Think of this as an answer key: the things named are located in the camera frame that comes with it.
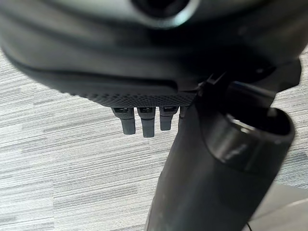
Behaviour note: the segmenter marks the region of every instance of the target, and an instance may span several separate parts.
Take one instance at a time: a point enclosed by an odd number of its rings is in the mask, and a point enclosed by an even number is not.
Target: gray carpet
[[[302,61],[301,85],[275,102],[297,127],[277,181],[308,189],[307,51]],[[109,108],[35,83],[0,53],[0,231],[143,230],[177,119],[151,139],[136,126],[123,135]]]

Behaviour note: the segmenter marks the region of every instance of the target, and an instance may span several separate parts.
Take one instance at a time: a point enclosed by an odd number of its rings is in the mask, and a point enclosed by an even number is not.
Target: floor
[[[297,137],[277,181],[308,189],[308,50],[300,86],[277,97]],[[176,135],[122,134],[109,108],[60,94],[0,52],[0,231],[141,231]]]

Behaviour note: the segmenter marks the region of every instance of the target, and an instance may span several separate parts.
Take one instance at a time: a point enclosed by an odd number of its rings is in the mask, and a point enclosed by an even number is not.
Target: circular opening
[[[228,114],[251,127],[277,135],[290,133],[291,125],[287,115],[276,108],[229,107]]]
[[[189,0],[132,0],[146,14],[153,17],[171,17],[182,11]]]

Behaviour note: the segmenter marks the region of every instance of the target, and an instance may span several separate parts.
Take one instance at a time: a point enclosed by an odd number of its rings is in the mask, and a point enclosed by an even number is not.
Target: black cable
[[[248,226],[249,230],[252,231],[252,229],[251,229],[251,227],[250,227],[250,225],[248,223],[247,223],[247,226]]]

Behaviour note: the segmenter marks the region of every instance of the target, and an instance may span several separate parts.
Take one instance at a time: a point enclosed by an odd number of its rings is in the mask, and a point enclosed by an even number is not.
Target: round hole
[[[150,16],[165,18],[182,11],[189,0],[132,0],[132,2]]]

